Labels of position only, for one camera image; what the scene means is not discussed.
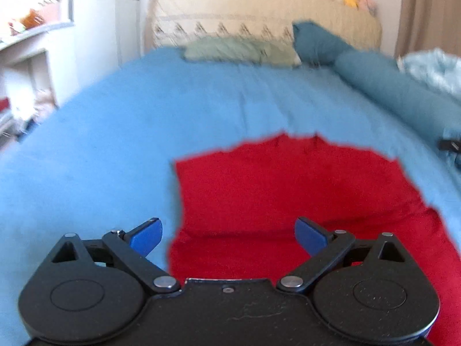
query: white cabinet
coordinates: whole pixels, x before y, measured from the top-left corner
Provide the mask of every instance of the white cabinet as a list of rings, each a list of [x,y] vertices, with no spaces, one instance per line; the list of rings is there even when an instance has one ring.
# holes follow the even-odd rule
[[[73,0],[72,5],[80,87],[140,57],[138,0]]]

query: mattress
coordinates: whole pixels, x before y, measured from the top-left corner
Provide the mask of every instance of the mattress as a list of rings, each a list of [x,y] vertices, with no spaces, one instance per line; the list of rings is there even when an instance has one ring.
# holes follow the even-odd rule
[[[63,234],[99,238],[159,217],[164,238],[148,258],[168,269],[181,220],[172,162],[280,132],[398,159],[459,248],[461,194],[445,164],[332,69],[188,63],[160,48],[85,89],[0,157],[0,344],[27,341],[17,297]]]

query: brown curtain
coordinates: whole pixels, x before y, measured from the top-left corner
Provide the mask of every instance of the brown curtain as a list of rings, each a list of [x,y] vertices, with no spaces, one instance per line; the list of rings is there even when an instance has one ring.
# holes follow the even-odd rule
[[[461,56],[461,0],[402,0],[396,57],[436,47]]]

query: patterned headboard cover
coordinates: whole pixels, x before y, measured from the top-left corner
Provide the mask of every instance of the patterned headboard cover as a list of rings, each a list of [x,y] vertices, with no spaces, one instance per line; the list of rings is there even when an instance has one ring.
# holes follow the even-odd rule
[[[378,19],[331,0],[151,0],[145,47],[177,46],[206,35],[292,41],[297,20],[313,20],[357,49],[381,44]]]

